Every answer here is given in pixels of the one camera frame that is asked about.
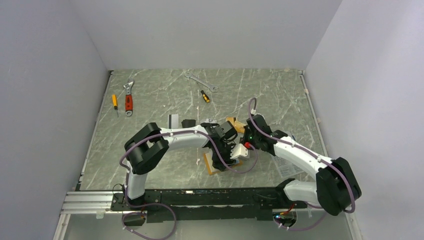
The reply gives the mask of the white striped credit card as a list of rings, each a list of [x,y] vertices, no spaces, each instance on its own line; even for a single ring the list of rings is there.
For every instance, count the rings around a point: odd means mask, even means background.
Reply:
[[[178,129],[179,128],[179,115],[178,114],[169,114],[168,115],[168,128],[169,129]]]

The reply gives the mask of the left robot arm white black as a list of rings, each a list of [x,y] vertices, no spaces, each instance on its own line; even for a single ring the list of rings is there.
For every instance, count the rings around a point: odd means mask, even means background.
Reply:
[[[165,153],[185,148],[209,148],[212,151],[212,167],[221,172],[238,164],[232,150],[238,136],[233,125],[203,122],[188,128],[160,128],[148,123],[124,144],[129,165],[125,183],[124,204],[131,210],[144,203],[147,175],[161,161]]]

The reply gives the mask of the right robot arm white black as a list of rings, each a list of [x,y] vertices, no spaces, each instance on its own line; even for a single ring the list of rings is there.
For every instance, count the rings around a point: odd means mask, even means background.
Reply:
[[[261,114],[250,115],[243,140],[274,157],[287,160],[313,178],[312,182],[284,180],[276,188],[275,200],[287,208],[293,202],[305,202],[328,214],[353,213],[362,191],[349,162],[332,159],[299,144],[281,130],[272,131]]]

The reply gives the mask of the grey credit card stack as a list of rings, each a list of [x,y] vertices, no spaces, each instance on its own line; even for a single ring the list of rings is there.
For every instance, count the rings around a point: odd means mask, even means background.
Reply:
[[[216,120],[216,119],[212,119],[212,118],[206,118],[206,119],[204,120],[204,122],[205,122],[205,123],[215,124],[215,123],[217,123],[217,120]]]

